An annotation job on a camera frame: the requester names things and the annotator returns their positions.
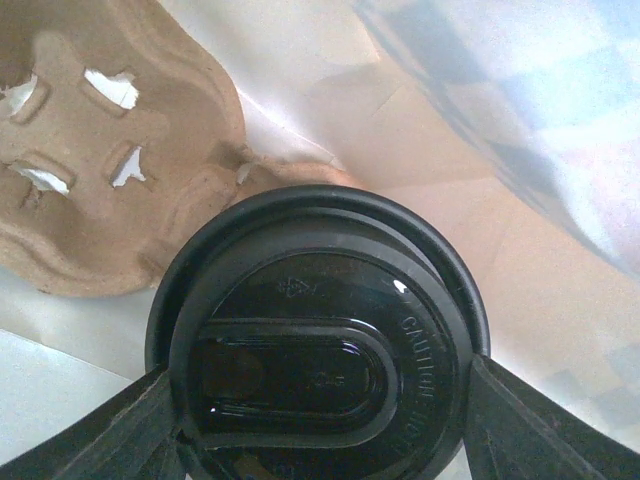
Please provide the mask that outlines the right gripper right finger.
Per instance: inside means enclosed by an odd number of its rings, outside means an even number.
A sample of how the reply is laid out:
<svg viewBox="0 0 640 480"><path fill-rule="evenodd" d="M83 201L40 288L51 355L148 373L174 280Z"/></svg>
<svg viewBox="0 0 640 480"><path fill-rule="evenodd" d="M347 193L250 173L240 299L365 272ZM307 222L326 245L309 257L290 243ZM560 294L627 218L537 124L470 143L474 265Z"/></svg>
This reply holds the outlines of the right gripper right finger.
<svg viewBox="0 0 640 480"><path fill-rule="evenodd" d="M470 369L464 432L474 479L637 479L639 454L492 359Z"/></svg>

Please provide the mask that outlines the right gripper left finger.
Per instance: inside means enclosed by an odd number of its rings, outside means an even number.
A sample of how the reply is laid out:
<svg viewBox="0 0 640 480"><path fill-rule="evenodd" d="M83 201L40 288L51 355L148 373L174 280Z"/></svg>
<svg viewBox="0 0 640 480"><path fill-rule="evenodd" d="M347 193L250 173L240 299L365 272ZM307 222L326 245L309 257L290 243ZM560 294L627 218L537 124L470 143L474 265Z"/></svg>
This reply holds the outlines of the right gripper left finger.
<svg viewBox="0 0 640 480"><path fill-rule="evenodd" d="M183 479L169 376L157 368L1 466L3 479Z"/></svg>

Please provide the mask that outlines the single black cup lid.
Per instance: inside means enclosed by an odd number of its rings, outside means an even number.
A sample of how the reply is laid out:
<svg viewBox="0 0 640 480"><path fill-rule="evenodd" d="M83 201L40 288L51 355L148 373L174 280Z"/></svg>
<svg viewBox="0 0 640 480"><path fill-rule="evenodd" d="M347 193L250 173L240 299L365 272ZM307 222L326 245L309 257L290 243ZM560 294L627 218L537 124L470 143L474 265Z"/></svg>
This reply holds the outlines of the single black cup lid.
<svg viewBox="0 0 640 480"><path fill-rule="evenodd" d="M431 224L348 187L277 189L204 225L162 279L164 367L194 479L434 479L462 445L480 291Z"/></svg>

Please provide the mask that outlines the blue checkered paper bag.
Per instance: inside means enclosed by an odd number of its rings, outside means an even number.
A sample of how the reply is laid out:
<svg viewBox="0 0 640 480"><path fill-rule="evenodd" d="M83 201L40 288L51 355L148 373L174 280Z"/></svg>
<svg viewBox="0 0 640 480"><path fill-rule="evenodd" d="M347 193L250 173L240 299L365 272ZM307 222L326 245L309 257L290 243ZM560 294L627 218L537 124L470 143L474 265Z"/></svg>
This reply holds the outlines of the blue checkered paper bag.
<svg viewBox="0 0 640 480"><path fill-rule="evenodd" d="M495 360L638 448L637 2L156 2L231 78L253 152L431 222ZM53 295L1 263L3 461L143 375L158 285Z"/></svg>

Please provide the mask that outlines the cardboard cup carrier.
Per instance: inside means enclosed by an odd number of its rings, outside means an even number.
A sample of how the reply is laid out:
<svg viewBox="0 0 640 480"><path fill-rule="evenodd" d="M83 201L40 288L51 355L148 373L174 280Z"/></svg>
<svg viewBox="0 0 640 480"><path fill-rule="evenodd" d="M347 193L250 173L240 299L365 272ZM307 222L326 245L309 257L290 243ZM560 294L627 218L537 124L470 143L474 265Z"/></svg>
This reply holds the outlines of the cardboard cup carrier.
<svg viewBox="0 0 640 480"><path fill-rule="evenodd" d="M156 1L1 5L1 263L40 291L156 286L212 217L333 166L246 143L223 67Z"/></svg>

